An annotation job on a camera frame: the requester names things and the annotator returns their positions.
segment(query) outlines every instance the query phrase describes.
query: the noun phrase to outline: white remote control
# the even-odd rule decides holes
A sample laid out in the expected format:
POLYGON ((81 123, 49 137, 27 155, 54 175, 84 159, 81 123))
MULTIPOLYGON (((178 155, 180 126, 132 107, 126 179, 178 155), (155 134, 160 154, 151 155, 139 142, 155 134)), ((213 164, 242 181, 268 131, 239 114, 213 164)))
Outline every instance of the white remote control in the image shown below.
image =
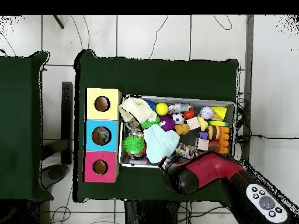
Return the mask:
POLYGON ((280 223, 287 219, 286 210, 261 185, 248 185, 246 195, 270 222, 280 223))

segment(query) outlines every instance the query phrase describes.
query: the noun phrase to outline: yellow box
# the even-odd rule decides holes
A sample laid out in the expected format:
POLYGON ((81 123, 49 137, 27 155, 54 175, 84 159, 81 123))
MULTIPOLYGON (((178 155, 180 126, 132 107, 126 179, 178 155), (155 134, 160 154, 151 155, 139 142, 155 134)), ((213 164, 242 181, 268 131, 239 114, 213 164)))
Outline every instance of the yellow box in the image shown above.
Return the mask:
POLYGON ((117 89, 88 87, 85 97, 88 120, 119 120, 121 93, 117 89))

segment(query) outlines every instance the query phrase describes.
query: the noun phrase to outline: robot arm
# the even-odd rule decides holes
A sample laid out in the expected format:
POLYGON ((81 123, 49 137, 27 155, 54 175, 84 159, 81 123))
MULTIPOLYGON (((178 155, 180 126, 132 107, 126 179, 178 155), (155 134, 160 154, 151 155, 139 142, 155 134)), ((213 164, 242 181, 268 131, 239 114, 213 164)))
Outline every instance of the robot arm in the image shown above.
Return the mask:
POLYGON ((228 188, 230 210, 239 224, 295 224, 291 212, 227 156, 209 152, 164 169, 166 185, 179 194, 195 193, 218 179, 228 188))

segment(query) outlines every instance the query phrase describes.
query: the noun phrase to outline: light blue towel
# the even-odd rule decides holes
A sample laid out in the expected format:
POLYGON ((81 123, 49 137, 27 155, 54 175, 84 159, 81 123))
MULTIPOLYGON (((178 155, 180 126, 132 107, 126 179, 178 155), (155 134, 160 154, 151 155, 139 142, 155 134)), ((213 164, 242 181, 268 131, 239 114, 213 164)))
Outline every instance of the light blue towel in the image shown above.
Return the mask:
POLYGON ((180 140, 175 131, 165 132, 158 124, 143 130, 143 135, 147 144, 147 159, 151 163, 158 163, 165 156, 170 157, 180 140))

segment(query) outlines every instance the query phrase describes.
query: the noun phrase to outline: pink box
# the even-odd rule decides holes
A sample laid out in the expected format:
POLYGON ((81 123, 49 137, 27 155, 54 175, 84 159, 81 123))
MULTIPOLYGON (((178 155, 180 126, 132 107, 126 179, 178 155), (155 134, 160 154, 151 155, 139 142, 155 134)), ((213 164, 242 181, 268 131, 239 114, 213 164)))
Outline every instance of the pink box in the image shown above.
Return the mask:
POLYGON ((119 173, 117 152, 86 151, 85 171, 83 173, 85 175, 83 182, 114 183, 119 173), (97 174, 93 170, 93 164, 97 160, 106 163, 106 172, 104 174, 97 174))

